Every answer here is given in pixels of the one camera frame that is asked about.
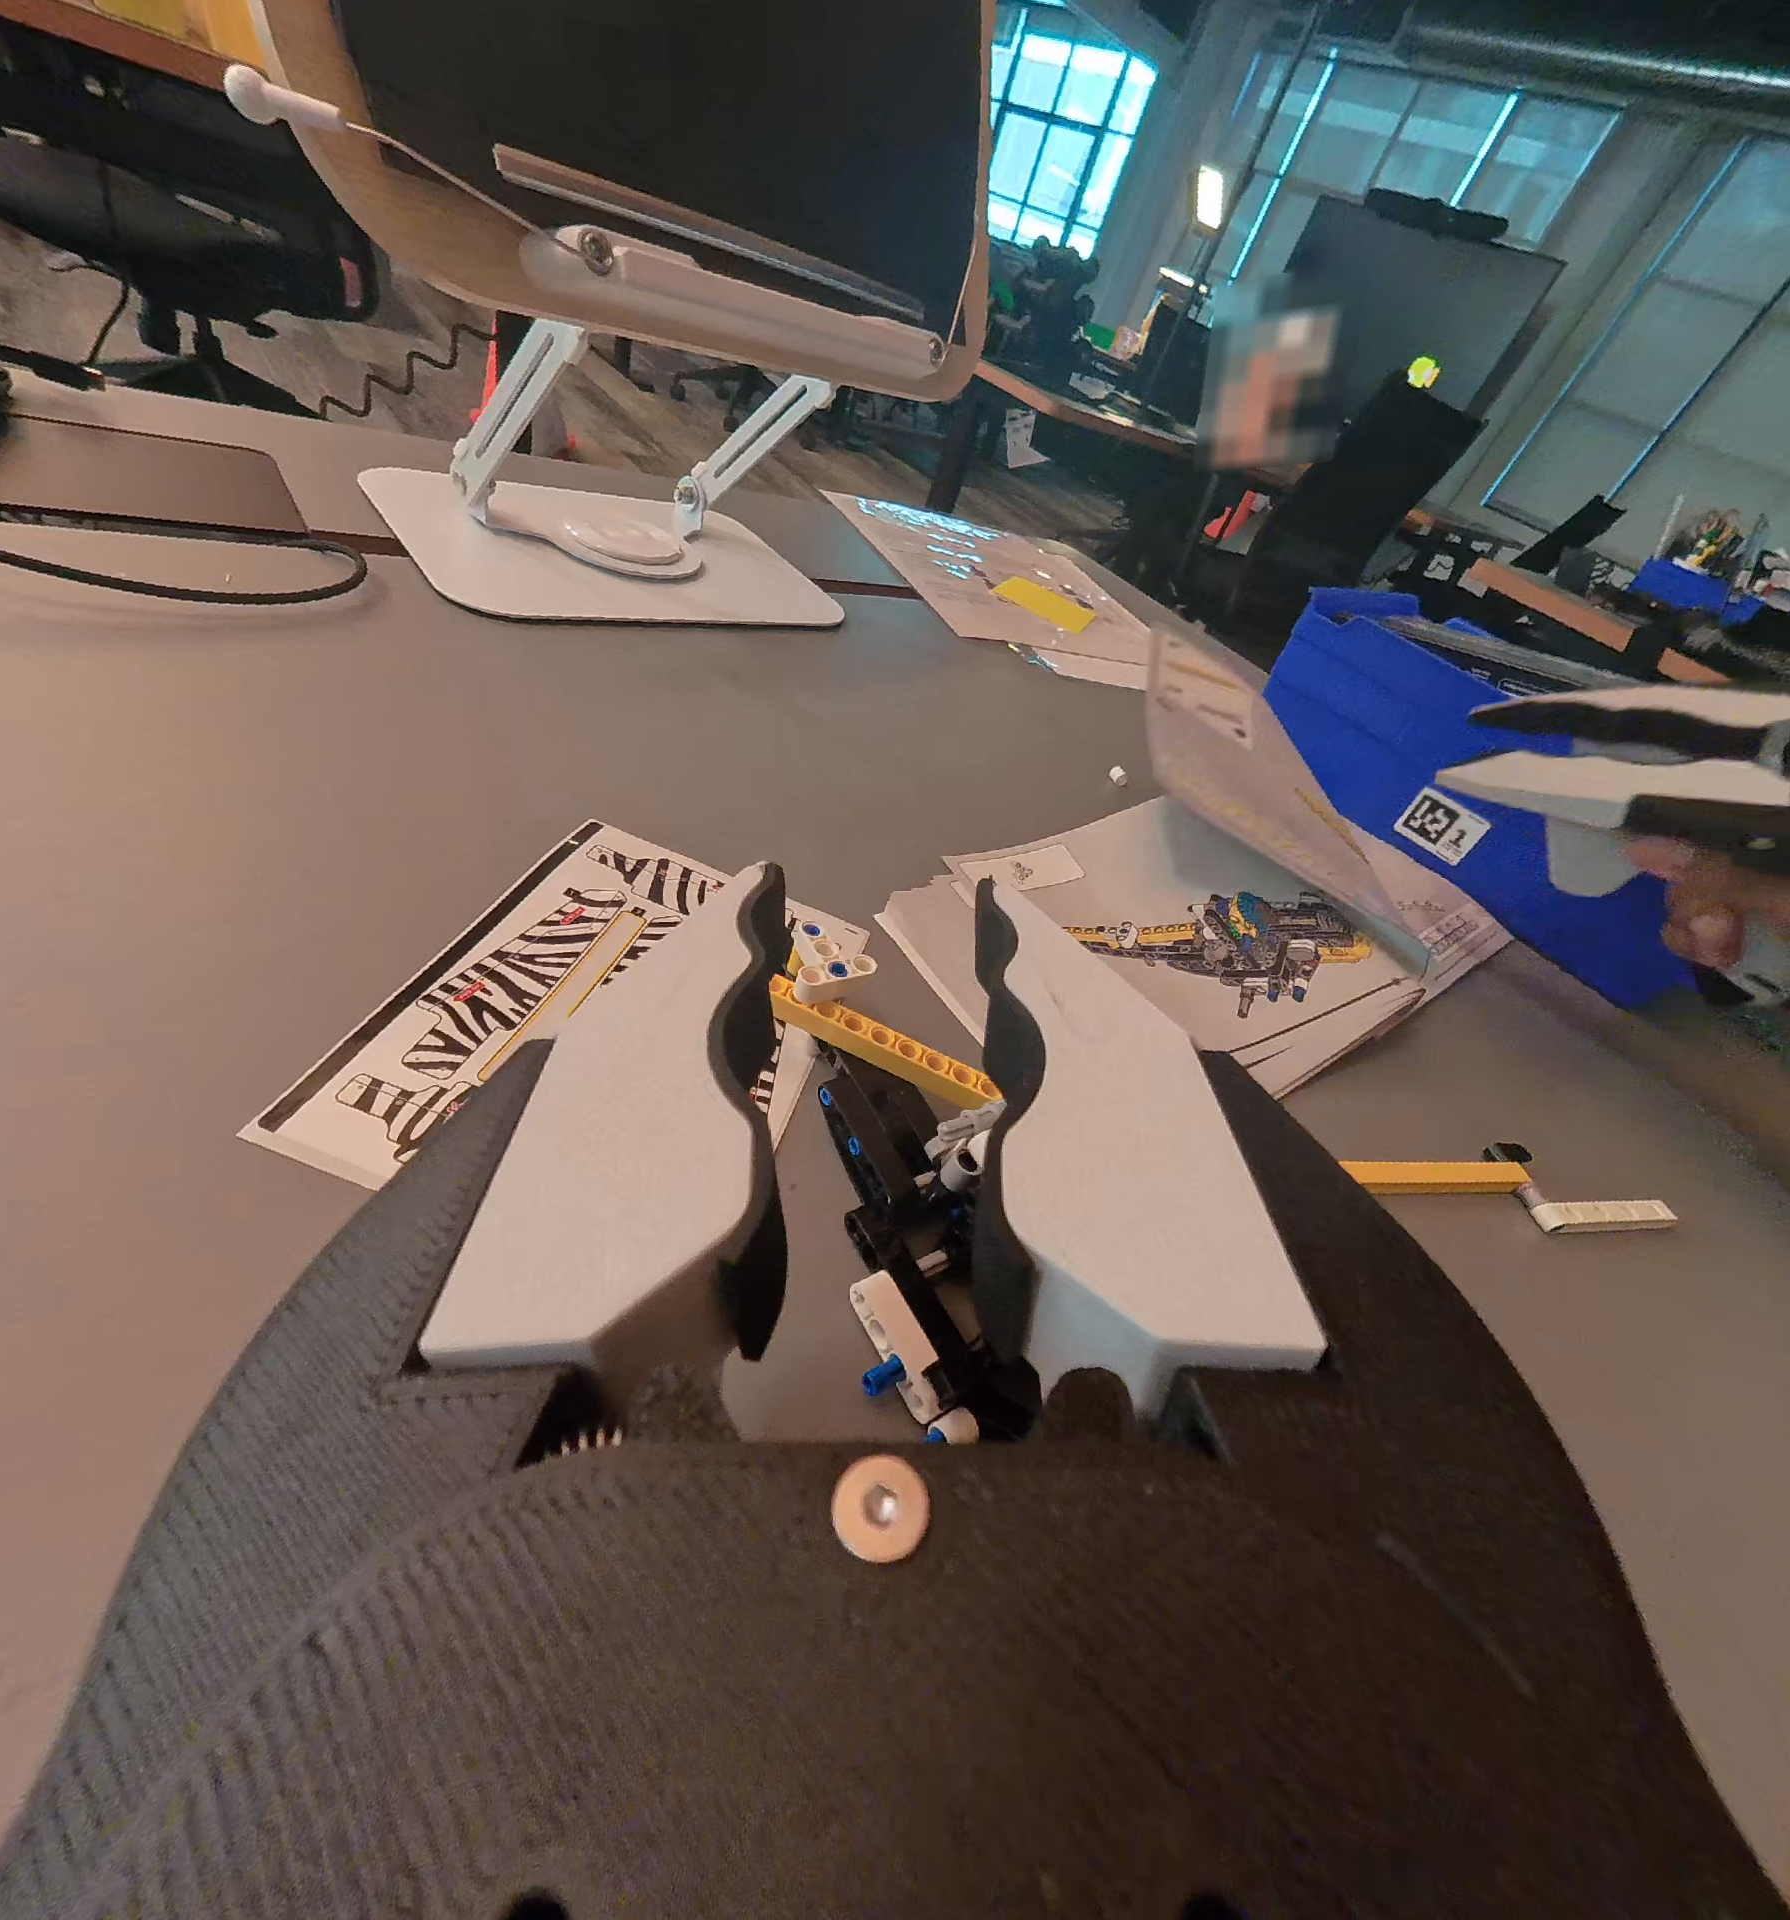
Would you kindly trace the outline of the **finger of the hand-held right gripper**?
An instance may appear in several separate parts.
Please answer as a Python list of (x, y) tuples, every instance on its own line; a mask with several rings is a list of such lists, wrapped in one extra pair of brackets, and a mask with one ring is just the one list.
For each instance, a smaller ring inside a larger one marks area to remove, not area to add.
[(1790, 777), (1756, 761), (1633, 761), (1633, 758), (1547, 758), (1497, 754), (1470, 766), (1450, 766), (1438, 789), (1483, 802), (1505, 802), (1542, 816), (1548, 879), (1576, 897), (1608, 897), (1633, 877), (1617, 836), (1628, 834), (1628, 811), (1641, 799), (1665, 802), (1731, 802), (1788, 807)]
[(1650, 751), (1683, 761), (1788, 766), (1790, 691), (1731, 684), (1568, 687), (1470, 710), (1473, 725), (1563, 739), (1591, 754)]

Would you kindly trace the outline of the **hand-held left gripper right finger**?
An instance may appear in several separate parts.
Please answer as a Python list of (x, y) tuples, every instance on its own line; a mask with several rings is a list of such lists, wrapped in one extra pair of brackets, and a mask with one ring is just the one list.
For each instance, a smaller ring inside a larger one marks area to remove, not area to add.
[(1182, 1368), (1311, 1374), (1325, 1328), (1192, 1038), (1021, 892), (982, 879), (978, 1333), (1049, 1400), (1105, 1374), (1139, 1417)]

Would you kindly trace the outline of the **black lego assembly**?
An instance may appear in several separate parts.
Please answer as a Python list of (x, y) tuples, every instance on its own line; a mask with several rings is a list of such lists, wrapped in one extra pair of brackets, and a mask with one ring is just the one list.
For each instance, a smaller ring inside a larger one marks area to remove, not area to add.
[(859, 1391), (904, 1405), (933, 1447), (1021, 1443), (1039, 1410), (1037, 1374), (991, 1351), (973, 1295), (1003, 1101), (933, 1118), (917, 1087), (848, 1055), (831, 1059), (814, 1099), (856, 1189), (842, 1222), (866, 1264), (848, 1285), (867, 1340)]

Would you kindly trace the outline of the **lego instruction booklet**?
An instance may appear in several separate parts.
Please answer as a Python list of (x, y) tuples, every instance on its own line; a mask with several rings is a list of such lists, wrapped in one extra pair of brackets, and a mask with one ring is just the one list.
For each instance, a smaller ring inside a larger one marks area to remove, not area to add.
[(880, 929), (973, 1038), (978, 879), (1011, 885), (1197, 1046), (1289, 1094), (1513, 943), (1455, 877), (1355, 826), (1215, 638), (1150, 626), (1158, 799), (895, 892)]

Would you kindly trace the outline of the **white angled lego piece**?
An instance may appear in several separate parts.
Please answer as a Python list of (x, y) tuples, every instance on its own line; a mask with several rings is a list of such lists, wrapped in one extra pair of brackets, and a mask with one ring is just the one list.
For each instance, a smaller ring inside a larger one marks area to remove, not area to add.
[(856, 994), (880, 965), (844, 941), (831, 921), (791, 921), (791, 999), (801, 1007), (831, 1007)]

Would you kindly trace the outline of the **long yellow lego beam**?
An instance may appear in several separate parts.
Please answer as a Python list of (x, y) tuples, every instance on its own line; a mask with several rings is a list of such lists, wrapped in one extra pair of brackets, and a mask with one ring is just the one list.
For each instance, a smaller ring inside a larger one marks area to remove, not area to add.
[(814, 1043), (838, 1055), (880, 1067), (882, 1076), (917, 1087), (926, 1099), (946, 1101), (961, 1111), (1003, 1101), (1000, 1081), (978, 1067), (961, 1062), (867, 1012), (856, 1012), (842, 999), (803, 1003), (796, 999), (787, 976), (769, 979), (769, 1003), (780, 1025), (807, 1032)]

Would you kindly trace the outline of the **person's right hand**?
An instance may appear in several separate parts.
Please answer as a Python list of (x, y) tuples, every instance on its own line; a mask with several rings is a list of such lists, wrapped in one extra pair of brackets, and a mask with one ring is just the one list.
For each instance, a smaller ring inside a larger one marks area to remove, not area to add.
[(1675, 836), (1627, 836), (1627, 858), (1669, 885), (1665, 943), (1689, 965), (1730, 971), (1753, 933), (1790, 943), (1790, 877), (1753, 872), (1725, 854)]

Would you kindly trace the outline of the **small blue bin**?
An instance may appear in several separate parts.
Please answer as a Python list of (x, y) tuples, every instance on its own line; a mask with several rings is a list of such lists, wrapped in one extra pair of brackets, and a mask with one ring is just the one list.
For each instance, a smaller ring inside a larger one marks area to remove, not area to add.
[(1762, 600), (1737, 594), (1730, 579), (1683, 566), (1675, 559), (1650, 559), (1644, 566), (1637, 566), (1628, 594), (1660, 607), (1711, 616), (1721, 626), (1742, 626), (1762, 613)]

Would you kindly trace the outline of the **zebra striped sticker sheet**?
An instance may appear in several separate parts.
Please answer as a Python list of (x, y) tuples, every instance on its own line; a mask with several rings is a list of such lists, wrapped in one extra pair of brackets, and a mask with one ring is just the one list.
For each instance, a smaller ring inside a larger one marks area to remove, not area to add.
[(524, 1043), (610, 1012), (626, 971), (724, 885), (689, 854), (583, 822), (237, 1138), (378, 1189)]

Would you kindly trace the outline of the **black high-back chair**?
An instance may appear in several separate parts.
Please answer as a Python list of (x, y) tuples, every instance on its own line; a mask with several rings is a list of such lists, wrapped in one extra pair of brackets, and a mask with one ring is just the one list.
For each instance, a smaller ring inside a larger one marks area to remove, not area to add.
[(1483, 415), (1465, 414), (1394, 371), (1265, 512), (1234, 579), (1233, 613), (1302, 616), (1311, 590), (1355, 590), (1404, 515), (1473, 448)]

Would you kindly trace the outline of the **black display panel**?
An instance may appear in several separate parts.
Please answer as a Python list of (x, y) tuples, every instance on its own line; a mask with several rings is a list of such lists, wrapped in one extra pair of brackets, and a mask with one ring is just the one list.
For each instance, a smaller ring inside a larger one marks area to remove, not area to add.
[(1295, 311), (1336, 315), (1329, 394), (1350, 419), (1389, 376), (1432, 364), (1432, 398), (1483, 415), (1531, 352), (1563, 260), (1376, 206), (1315, 200), (1284, 255)]

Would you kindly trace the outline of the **wooden background desk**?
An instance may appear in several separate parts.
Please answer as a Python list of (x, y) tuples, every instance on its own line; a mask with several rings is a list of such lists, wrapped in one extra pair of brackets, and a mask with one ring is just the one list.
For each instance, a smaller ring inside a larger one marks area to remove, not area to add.
[[(1003, 415), (1011, 406), (1091, 433), (1099, 441), (1168, 455), (1185, 465), (1200, 459), (1192, 433), (1171, 415), (1150, 415), (1149, 410), (1102, 406), (1091, 398), (1075, 398), (1071, 390), (1049, 390), (1037, 385), (1016, 366), (1000, 366), (978, 361), (973, 383), (961, 390), (954, 406), (950, 433), (941, 441), (941, 459), (933, 465), (926, 497), (930, 512), (937, 515), (955, 512), (955, 497), (974, 459), (978, 429), (988, 415)], [(1209, 463), (1209, 480), (1200, 485), (1190, 507), (1190, 536), (1200, 539), (1200, 530), (1215, 515), (1229, 515), (1234, 501), (1243, 501), (1246, 493), (1284, 493), (1289, 485), (1295, 485), (1303, 470), (1309, 463), (1243, 463), (1243, 465)]]

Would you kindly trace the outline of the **clear plastic bag with papers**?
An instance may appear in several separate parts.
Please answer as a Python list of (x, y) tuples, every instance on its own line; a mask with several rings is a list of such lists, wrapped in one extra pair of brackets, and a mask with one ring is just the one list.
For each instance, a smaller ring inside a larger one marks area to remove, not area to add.
[(1120, 582), (1071, 547), (859, 493), (828, 501), (955, 638), (1011, 645), (1088, 684), (1128, 691), (1149, 684), (1168, 618), (1136, 613)]

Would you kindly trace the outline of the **black office chair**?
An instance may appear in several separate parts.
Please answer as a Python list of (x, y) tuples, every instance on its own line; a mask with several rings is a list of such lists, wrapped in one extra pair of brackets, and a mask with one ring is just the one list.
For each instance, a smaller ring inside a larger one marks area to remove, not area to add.
[(0, 220), (138, 296), (153, 361), (94, 364), (119, 385), (311, 415), (283, 385), (226, 361), (217, 324), (269, 338), (269, 315), (372, 321), (378, 311), (378, 252), (334, 200), (163, 185), (0, 132)]

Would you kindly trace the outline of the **wood-edged black monitor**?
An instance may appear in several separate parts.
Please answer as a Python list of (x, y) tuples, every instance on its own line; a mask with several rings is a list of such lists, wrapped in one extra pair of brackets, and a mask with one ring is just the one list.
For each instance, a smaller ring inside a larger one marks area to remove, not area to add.
[(352, 220), (462, 301), (548, 318), (494, 145), (810, 252), (923, 307), (955, 398), (988, 332), (993, 4), (254, 4), (235, 109), (286, 121)]

